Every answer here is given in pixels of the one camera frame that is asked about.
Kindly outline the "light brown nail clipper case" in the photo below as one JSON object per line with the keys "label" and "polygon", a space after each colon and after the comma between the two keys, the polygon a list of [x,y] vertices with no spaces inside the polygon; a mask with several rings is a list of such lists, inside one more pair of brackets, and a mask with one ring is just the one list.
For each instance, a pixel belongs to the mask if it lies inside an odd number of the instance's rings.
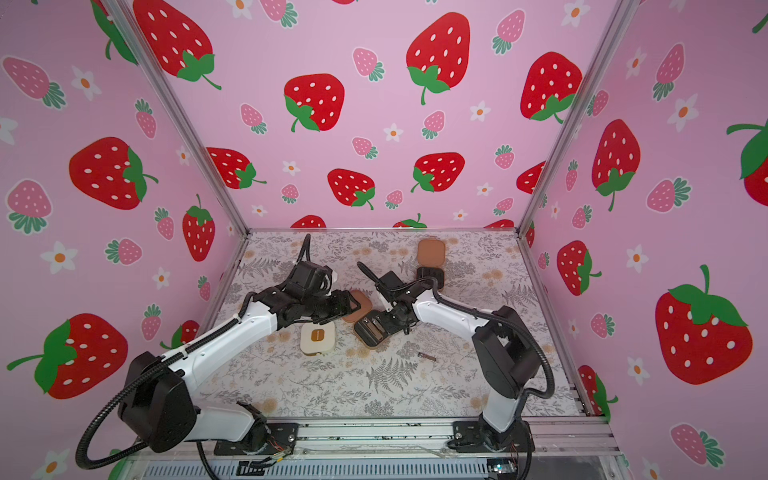
{"label": "light brown nail clipper case", "polygon": [[364,292],[352,290],[350,294],[350,306],[358,306],[358,309],[344,316],[342,320],[353,328],[354,334],[368,349],[381,347],[391,336],[383,323],[385,312],[375,310]]}

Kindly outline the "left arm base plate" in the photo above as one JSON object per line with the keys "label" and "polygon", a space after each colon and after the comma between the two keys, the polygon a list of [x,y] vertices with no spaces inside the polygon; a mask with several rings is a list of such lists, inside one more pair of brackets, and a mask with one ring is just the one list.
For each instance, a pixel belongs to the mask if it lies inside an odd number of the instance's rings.
{"label": "left arm base plate", "polygon": [[255,424],[243,440],[237,442],[218,441],[215,456],[274,455],[290,453],[296,444],[299,424],[268,422]]}

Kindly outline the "dark brown nail clipper case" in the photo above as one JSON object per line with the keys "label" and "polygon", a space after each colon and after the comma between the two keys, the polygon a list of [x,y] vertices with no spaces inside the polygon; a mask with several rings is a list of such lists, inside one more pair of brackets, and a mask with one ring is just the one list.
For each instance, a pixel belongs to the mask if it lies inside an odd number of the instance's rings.
{"label": "dark brown nail clipper case", "polygon": [[434,278],[438,289],[442,290],[445,283],[443,266],[446,262],[446,244],[436,238],[421,240],[417,246],[416,278]]}

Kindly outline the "cream nail clipper case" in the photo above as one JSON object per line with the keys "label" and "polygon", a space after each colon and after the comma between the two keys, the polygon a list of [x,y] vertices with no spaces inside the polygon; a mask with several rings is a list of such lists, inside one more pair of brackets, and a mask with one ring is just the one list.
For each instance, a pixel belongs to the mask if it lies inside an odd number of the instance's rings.
{"label": "cream nail clipper case", "polygon": [[300,351],[305,356],[324,355],[336,345],[336,327],[333,322],[323,325],[305,323],[300,332]]}

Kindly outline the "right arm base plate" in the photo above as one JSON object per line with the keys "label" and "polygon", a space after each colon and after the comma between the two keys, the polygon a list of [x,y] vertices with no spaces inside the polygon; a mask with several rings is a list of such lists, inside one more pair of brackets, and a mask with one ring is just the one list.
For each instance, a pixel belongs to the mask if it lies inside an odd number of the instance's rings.
{"label": "right arm base plate", "polygon": [[453,436],[446,443],[459,453],[533,453],[535,444],[530,425],[514,420],[510,427],[497,432],[483,419],[455,421]]}

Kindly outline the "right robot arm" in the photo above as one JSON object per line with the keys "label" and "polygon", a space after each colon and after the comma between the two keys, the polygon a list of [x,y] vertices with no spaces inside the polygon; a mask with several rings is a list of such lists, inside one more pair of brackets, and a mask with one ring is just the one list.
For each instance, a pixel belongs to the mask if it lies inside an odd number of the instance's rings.
{"label": "right robot arm", "polygon": [[534,451],[529,424],[522,419],[531,397],[550,399],[556,382],[551,364],[517,311],[508,306],[482,310],[443,296],[434,277],[405,283],[393,272],[366,274],[385,310],[373,317],[386,335],[408,335],[430,324],[469,341],[491,391],[475,422],[453,424],[447,447],[460,453],[501,453],[522,447]]}

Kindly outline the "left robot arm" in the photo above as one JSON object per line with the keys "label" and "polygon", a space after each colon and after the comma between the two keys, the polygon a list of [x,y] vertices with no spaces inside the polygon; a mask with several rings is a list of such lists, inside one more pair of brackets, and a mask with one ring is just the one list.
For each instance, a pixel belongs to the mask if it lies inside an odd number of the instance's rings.
{"label": "left robot arm", "polygon": [[[184,442],[228,442],[246,453],[261,453],[270,437],[262,413],[244,402],[203,405],[192,397],[216,370],[252,344],[295,323],[323,325],[360,309],[349,291],[335,290],[332,284],[329,267],[301,261],[282,283],[248,293],[228,322],[162,356],[137,356],[124,388],[82,435],[75,452],[77,466],[98,469],[145,448],[162,453]],[[108,457],[92,459],[91,441],[112,412],[139,440]]]}

